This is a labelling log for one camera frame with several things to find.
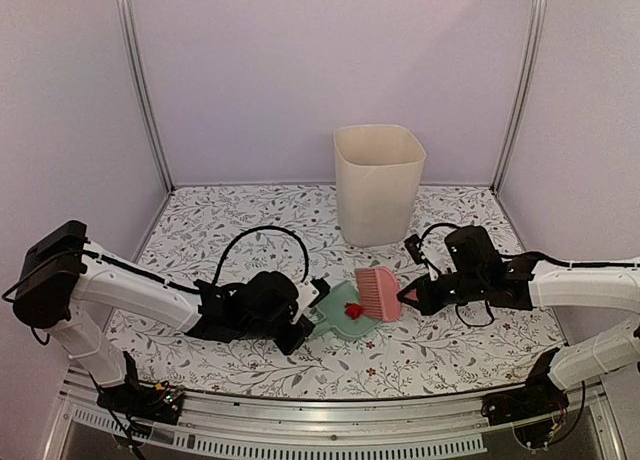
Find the aluminium frame post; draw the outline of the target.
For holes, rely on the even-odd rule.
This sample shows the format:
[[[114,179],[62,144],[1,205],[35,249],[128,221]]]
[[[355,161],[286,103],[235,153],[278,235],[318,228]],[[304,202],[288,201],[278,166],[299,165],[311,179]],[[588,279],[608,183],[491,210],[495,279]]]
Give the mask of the aluminium frame post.
[[[116,4],[125,53],[129,63],[134,93],[138,102],[143,127],[163,188],[170,194],[175,190],[175,184],[153,111],[152,99],[144,72],[140,43],[137,35],[133,2],[132,0],[116,0]]]
[[[525,48],[521,63],[515,97],[510,111],[503,144],[491,183],[491,190],[499,196],[508,174],[516,142],[525,114],[528,95],[533,81],[537,56],[544,31],[548,0],[532,0]]]

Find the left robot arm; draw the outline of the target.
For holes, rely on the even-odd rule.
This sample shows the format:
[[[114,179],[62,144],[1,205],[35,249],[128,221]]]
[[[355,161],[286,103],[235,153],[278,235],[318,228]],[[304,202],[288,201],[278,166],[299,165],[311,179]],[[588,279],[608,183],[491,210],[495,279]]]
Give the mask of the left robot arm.
[[[307,311],[330,292],[324,279],[307,272],[298,282],[261,271],[247,282],[179,284],[102,248],[86,229],[70,220],[32,246],[18,281],[2,298],[19,321],[56,339],[90,374],[99,407],[129,423],[177,424],[184,389],[168,381],[141,383],[132,355],[107,339],[88,305],[149,318],[199,340],[266,338],[290,355],[314,329]]]

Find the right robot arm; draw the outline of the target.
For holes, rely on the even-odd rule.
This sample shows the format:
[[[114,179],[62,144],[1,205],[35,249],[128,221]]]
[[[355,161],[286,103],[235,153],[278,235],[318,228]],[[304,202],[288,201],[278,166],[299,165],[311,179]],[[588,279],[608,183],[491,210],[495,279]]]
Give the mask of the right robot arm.
[[[402,289],[400,303],[424,316],[482,301],[489,307],[551,308],[571,344],[540,355],[522,387],[486,395],[492,425],[569,405],[568,390],[639,361],[639,260],[560,260],[539,251],[503,254],[482,226],[453,226],[444,240],[454,264]]]

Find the pink hand brush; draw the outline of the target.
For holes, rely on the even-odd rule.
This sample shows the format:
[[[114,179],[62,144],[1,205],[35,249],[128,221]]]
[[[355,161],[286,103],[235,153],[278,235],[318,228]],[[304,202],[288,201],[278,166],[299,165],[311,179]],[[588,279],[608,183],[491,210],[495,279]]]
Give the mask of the pink hand brush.
[[[359,304],[363,314],[383,322],[397,321],[402,304],[397,300],[399,282],[386,267],[359,268],[355,270]]]

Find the red paper scrap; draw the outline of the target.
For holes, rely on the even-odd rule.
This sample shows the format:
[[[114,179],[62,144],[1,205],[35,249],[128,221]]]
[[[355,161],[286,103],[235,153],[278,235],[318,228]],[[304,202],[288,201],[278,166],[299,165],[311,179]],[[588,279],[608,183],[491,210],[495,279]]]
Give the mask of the red paper scrap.
[[[347,303],[345,305],[345,314],[351,320],[357,320],[363,315],[364,309],[360,304]]]

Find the right aluminium frame post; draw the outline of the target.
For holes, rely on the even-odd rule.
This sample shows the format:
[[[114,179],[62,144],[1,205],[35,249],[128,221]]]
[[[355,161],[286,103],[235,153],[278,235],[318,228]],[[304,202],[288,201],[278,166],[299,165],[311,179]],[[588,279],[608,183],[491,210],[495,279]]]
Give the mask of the right aluminium frame post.
[[[510,111],[503,144],[491,183],[491,190],[499,196],[508,174],[516,142],[525,114],[528,95],[533,81],[537,56],[544,31],[548,0],[532,0],[525,48],[521,63],[515,97]]]

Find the cream plastic waste bin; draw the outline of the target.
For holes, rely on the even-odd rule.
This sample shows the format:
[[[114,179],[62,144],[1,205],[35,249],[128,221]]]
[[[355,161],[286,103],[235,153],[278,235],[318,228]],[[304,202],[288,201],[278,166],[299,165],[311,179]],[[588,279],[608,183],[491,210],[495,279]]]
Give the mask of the cream plastic waste bin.
[[[334,131],[337,218],[357,247],[401,241],[409,228],[426,152],[399,125],[354,125]]]

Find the green plastic dustpan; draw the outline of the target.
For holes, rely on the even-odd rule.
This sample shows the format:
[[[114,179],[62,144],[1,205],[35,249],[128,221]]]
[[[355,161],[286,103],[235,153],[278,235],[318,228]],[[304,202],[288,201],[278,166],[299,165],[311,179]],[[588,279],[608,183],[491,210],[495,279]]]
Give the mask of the green plastic dustpan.
[[[348,313],[349,307],[360,307],[359,293],[349,282],[343,281],[334,286],[329,294],[311,309],[314,329],[309,340],[332,333],[344,341],[356,341],[377,327],[381,321],[365,316]]]

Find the left aluminium frame post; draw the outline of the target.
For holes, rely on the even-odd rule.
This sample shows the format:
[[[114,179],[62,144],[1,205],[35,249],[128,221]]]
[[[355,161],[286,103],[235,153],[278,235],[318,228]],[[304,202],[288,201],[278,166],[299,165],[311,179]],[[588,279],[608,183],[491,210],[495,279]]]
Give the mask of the left aluminium frame post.
[[[163,188],[170,194],[175,190],[175,184],[153,111],[152,99],[144,72],[140,43],[137,35],[133,2],[132,0],[116,0],[116,4],[125,53],[129,63],[134,93],[138,102],[143,127]]]

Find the aluminium table rail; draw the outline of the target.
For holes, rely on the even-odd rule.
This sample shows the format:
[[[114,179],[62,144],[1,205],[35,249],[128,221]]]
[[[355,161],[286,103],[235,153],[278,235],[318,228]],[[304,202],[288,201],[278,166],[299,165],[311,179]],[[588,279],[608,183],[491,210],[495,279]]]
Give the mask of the aluminium table rail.
[[[278,400],[190,391],[174,425],[126,435],[71,368],[43,455],[47,459],[628,459],[598,381],[569,394],[558,441],[532,449],[517,423],[493,425],[483,394],[384,400]]]

